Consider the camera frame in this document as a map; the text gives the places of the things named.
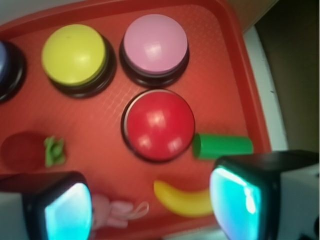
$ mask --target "pink toy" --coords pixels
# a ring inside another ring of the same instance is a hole
[[[172,18],[149,14],[125,32],[124,50],[130,62],[147,74],[165,74],[177,67],[188,49],[184,29]]]
[[[101,194],[92,196],[93,231],[104,227],[124,229],[128,227],[128,220],[139,219],[149,212],[149,204],[142,202],[136,209],[128,201],[112,201]]]

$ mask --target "black button base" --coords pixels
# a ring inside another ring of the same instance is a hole
[[[0,103],[13,98],[21,89],[26,77],[26,59],[21,50],[11,42],[2,42],[8,52],[9,70],[0,86]]]

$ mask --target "plastic tray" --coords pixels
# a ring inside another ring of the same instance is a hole
[[[154,180],[187,191],[208,188],[214,162],[194,159],[191,147],[164,164],[148,163],[132,154],[121,136],[121,115],[126,104],[145,88],[126,77],[119,58],[111,85],[88,99],[61,94],[42,69],[42,47],[58,28],[74,23],[91,26],[118,53],[127,27],[146,14],[167,15],[187,34],[189,65],[168,89],[190,105],[196,132],[249,136],[256,153],[271,150],[242,33],[233,10],[223,0],[90,0],[0,26],[0,39],[15,43],[27,59],[27,77],[21,91],[0,104],[0,143],[25,130],[64,137],[67,162],[47,171],[80,171],[92,193],[106,194],[111,200],[150,204],[144,218],[131,221],[127,229],[101,229],[97,239],[155,239],[216,224],[214,216],[174,215],[155,198]],[[10,173],[0,162],[0,174]]]

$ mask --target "blue button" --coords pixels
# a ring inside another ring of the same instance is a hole
[[[5,45],[0,41],[0,84],[5,81],[9,71],[9,56]]]

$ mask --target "dark red object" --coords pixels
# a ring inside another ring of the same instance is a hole
[[[21,173],[44,168],[46,138],[46,135],[36,132],[20,132],[7,137],[0,148],[2,162]]]
[[[195,133],[187,102],[172,91],[158,89],[138,95],[122,117],[127,144],[143,159],[164,162],[183,153]]]

